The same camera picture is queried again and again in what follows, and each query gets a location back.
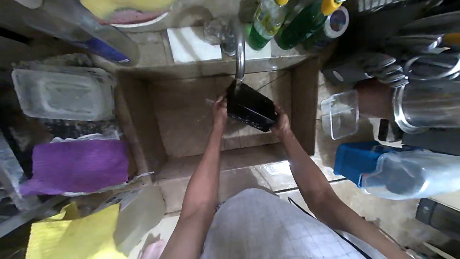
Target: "yellow rag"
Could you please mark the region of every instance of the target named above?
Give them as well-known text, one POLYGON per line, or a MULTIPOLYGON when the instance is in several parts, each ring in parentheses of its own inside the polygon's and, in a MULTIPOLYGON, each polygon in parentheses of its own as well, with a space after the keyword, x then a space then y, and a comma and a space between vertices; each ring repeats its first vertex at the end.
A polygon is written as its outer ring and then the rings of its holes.
POLYGON ((32 224, 26 259, 126 259, 113 233, 120 205, 80 218, 76 203, 58 215, 32 224))
POLYGON ((156 11, 169 7, 173 0, 80 0, 95 16, 105 19, 119 9, 156 11))

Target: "metal pot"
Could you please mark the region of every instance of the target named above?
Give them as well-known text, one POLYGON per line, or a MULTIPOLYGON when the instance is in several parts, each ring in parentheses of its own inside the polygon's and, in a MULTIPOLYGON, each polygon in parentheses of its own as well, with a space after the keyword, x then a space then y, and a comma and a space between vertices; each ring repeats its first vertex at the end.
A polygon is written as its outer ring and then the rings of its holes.
POLYGON ((429 128, 460 128, 459 81, 411 81, 396 89, 395 121, 406 133, 429 128))

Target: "faucet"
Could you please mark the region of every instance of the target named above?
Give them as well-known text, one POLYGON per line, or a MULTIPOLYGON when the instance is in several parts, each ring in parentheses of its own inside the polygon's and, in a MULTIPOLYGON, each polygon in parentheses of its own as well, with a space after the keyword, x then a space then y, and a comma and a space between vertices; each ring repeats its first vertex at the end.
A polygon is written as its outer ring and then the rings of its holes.
POLYGON ((239 86, 244 78, 244 63, 246 61, 246 50, 244 48, 244 36, 241 23, 237 16, 233 16, 224 34, 220 44, 222 52, 229 56, 236 55, 236 85, 239 86))

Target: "purple cloth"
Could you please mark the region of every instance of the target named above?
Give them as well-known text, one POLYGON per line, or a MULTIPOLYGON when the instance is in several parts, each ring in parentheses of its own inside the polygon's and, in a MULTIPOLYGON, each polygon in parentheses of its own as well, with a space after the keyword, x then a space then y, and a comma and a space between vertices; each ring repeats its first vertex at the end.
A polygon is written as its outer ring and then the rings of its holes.
POLYGON ((94 192, 128 180, 127 146, 118 140, 40 144, 32 154, 32 179, 23 195, 94 192))

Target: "tiled sink basin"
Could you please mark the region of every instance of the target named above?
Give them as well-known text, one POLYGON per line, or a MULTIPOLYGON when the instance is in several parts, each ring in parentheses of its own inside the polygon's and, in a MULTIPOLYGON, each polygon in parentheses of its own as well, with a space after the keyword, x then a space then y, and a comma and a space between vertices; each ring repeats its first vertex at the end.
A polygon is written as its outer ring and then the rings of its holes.
MULTIPOLYGON (((201 159, 212 127, 210 104, 230 85, 231 76, 159 80, 142 70, 118 71, 117 117, 138 172, 156 179, 189 176, 201 159)), ((304 149, 315 150, 318 61, 290 69, 249 73, 245 83, 279 103, 304 149)), ((223 137, 221 170, 285 160, 277 138, 229 118, 223 137)))

